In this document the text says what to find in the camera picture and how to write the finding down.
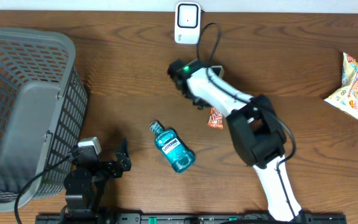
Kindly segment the blue Listerine mouthwash bottle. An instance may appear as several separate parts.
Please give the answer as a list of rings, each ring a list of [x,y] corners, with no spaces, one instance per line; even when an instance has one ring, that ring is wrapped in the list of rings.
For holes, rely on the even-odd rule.
[[[194,164],[195,155],[173,129],[165,129],[158,121],[153,121],[150,130],[155,135],[156,148],[165,156],[177,174],[183,173]]]

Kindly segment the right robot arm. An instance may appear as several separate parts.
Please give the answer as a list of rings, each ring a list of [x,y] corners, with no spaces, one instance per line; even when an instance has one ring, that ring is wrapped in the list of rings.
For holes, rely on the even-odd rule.
[[[262,184],[268,212],[277,221],[291,222],[301,214],[288,178],[287,139],[294,140],[265,95],[243,93],[223,80],[221,66],[200,60],[172,62],[167,74],[176,88],[195,106],[216,108],[226,118],[234,149],[252,167]]]

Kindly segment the orange Top snack bar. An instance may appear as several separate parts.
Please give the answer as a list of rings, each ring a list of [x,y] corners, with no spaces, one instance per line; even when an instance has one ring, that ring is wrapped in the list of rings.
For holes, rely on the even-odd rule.
[[[223,115],[216,108],[210,108],[208,126],[214,129],[223,129]]]

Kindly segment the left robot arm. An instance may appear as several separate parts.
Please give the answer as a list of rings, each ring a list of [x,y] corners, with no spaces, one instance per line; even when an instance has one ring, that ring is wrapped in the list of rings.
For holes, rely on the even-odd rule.
[[[64,180],[66,205],[60,223],[116,223],[116,216],[99,206],[108,182],[131,169],[127,140],[114,152],[115,160],[101,161],[98,138],[86,138],[71,152],[75,170]]]

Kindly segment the wet wipes packet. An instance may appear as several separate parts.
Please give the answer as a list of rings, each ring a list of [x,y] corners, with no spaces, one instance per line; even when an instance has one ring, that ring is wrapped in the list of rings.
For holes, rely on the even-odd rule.
[[[358,120],[358,60],[343,53],[341,87],[324,102]]]

